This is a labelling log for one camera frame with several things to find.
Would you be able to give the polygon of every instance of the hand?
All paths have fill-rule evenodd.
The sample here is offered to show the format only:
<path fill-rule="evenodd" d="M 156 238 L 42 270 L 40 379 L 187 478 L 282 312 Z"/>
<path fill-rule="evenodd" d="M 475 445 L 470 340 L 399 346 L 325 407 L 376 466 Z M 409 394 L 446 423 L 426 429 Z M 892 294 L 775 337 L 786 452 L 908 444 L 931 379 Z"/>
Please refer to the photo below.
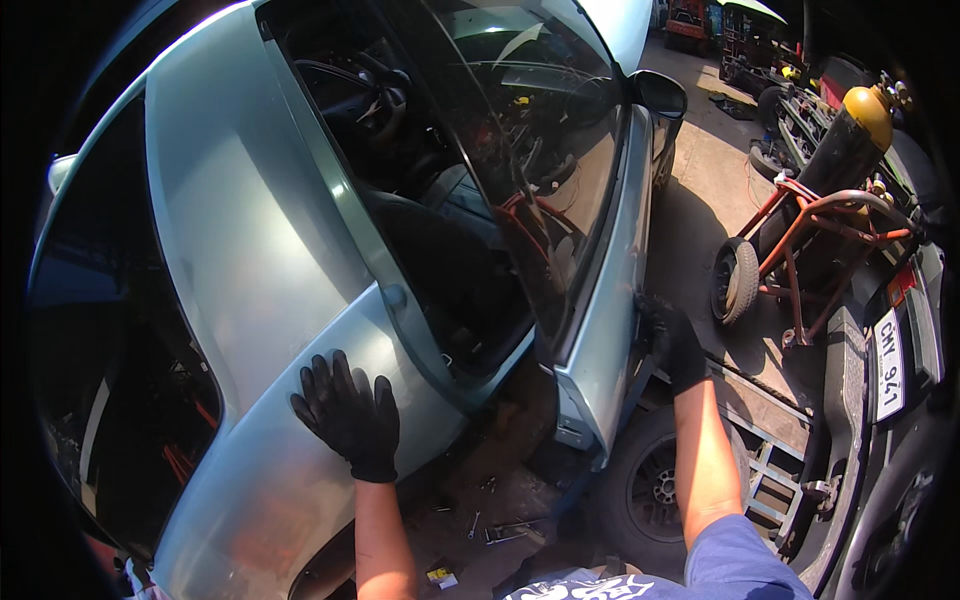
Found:
<path fill-rule="evenodd" d="M 300 370 L 303 396 L 293 394 L 290 403 L 297 417 L 318 438 L 350 463 L 354 479 L 372 483 L 396 480 L 394 454 L 400 441 L 400 416 L 390 380 L 379 375 L 373 394 L 367 383 L 357 391 L 341 350 L 333 352 L 333 374 L 319 354 L 313 370 Z"/>
<path fill-rule="evenodd" d="M 643 295 L 635 305 L 641 336 L 649 339 L 654 363 L 670 376 L 674 397 L 710 377 L 704 349 L 683 312 Z"/>

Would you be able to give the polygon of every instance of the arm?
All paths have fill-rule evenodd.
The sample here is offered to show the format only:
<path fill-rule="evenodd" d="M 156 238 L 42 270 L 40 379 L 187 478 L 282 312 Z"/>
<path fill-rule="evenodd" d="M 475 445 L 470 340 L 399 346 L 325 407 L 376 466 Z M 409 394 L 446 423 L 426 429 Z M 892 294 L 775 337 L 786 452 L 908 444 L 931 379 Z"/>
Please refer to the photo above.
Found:
<path fill-rule="evenodd" d="M 638 297 L 641 331 L 654 362 L 670 376 L 677 423 L 677 503 L 689 550 L 712 522 L 741 515 L 740 477 L 717 412 L 704 350 L 682 312 Z"/>
<path fill-rule="evenodd" d="M 390 381 L 380 375 L 357 391 L 347 357 L 333 352 L 333 369 L 314 356 L 300 370 L 303 396 L 293 394 L 294 413 L 318 438 L 350 463 L 356 480 L 354 541 L 357 600 L 413 600 L 417 571 L 396 503 L 394 454 L 400 416 Z"/>
<path fill-rule="evenodd" d="M 417 572 L 393 483 L 356 482 L 357 600 L 413 600 Z"/>
<path fill-rule="evenodd" d="M 674 399 L 677 423 L 677 504 L 686 549 L 727 515 L 742 515 L 740 476 L 717 412 L 713 381 L 704 379 Z"/>

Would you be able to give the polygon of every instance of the light blue car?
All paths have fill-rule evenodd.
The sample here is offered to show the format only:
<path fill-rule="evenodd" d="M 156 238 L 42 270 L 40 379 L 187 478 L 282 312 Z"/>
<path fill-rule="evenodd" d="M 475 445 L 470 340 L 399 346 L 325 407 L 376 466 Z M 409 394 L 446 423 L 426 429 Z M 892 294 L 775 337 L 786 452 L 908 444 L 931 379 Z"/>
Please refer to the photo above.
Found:
<path fill-rule="evenodd" d="M 649 3 L 607 43 L 572 0 L 469 6 L 232 5 L 51 169 L 49 447 L 86 532 L 171 597 L 287 597 L 351 523 L 348 465 L 290 406 L 315 353 L 390 378 L 402 479 L 536 339 L 556 439 L 606 464 L 686 96 L 621 68 Z"/>

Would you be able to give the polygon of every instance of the yellow cylinder cap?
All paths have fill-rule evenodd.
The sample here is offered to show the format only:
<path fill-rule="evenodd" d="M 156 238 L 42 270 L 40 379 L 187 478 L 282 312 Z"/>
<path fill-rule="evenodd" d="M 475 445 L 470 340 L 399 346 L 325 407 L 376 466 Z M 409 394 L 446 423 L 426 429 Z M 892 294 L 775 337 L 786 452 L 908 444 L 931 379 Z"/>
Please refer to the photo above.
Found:
<path fill-rule="evenodd" d="M 883 94 L 874 87 L 851 87 L 843 97 L 843 106 L 863 129 L 870 132 L 870 139 L 886 152 L 894 138 L 894 124 L 890 118 L 890 106 Z"/>

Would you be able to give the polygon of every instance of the car door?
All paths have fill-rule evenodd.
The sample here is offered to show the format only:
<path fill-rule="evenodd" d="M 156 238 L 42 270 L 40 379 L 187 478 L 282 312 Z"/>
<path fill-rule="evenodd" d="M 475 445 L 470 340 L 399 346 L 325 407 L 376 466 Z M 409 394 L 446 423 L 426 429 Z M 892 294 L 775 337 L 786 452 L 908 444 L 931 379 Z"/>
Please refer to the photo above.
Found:
<path fill-rule="evenodd" d="M 381 10 L 429 86 L 511 252 L 556 378 L 557 439 L 606 463 L 643 280 L 652 119 L 578 4 Z"/>

